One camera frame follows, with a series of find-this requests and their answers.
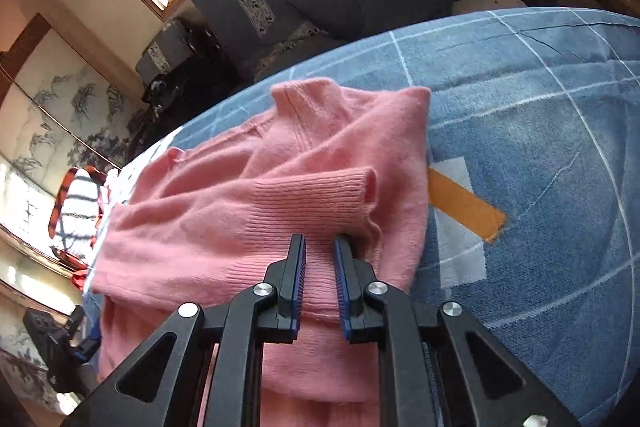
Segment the red and white clothes pile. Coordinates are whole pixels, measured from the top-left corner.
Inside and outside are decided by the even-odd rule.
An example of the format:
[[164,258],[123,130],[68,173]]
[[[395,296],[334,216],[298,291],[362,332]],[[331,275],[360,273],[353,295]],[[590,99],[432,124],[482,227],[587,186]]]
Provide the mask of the red and white clothes pile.
[[118,204],[118,194],[112,195],[111,193],[108,193],[107,198],[103,201],[103,215],[100,223],[98,224],[98,229],[96,230],[96,243],[92,248],[92,258],[87,263],[87,269],[84,271],[77,271],[73,276],[74,284],[82,282],[81,291],[84,295],[87,295],[90,291],[94,272],[96,272],[96,262],[98,262],[101,248],[106,239],[107,229],[110,224],[113,210]]

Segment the white paper on sofa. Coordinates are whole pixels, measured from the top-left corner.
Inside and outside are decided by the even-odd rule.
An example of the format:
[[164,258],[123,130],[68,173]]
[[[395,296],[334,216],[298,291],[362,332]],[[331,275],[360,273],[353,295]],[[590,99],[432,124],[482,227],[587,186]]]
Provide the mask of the white paper on sofa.
[[458,0],[452,4],[451,13],[454,15],[468,14],[482,11],[524,8],[521,0]]

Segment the blue plaid bed quilt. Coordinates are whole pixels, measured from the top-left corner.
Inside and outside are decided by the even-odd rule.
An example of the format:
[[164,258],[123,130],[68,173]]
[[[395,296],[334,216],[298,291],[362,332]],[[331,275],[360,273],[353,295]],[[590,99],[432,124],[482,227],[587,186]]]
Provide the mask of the blue plaid bed quilt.
[[118,205],[166,150],[264,113],[276,84],[318,78],[430,91],[428,220],[404,291],[460,303],[582,425],[602,425],[639,372],[638,20],[487,11],[342,46],[186,124],[122,170]]

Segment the striped red trimmed pillow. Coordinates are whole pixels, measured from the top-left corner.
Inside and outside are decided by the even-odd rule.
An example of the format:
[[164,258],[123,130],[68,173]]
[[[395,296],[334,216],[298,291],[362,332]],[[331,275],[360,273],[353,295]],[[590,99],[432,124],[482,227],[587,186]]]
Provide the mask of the striped red trimmed pillow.
[[74,271],[87,269],[94,258],[107,194],[105,181],[106,174],[96,167],[73,167],[55,196],[48,226],[51,251]]

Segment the painted folding screen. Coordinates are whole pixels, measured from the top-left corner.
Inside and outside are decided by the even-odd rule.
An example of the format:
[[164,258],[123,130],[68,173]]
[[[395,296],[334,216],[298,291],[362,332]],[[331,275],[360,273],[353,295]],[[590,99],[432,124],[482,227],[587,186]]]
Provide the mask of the painted folding screen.
[[49,385],[23,324],[29,308],[63,322],[81,300],[52,251],[55,195],[72,167],[124,165],[142,112],[40,14],[1,54],[1,375],[38,412],[74,403]]

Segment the pink knit sweater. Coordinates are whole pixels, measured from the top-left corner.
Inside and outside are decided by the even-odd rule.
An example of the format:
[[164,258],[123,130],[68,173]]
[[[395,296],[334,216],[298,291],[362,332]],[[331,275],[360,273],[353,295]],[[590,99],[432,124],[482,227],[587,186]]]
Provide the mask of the pink knit sweater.
[[146,166],[108,218],[91,286],[104,298],[100,376],[181,303],[225,303],[306,241],[302,327],[269,345],[266,426],[374,426],[378,361],[341,334],[335,236],[408,289],[428,220],[424,87],[370,92],[318,78],[276,84],[273,106]]

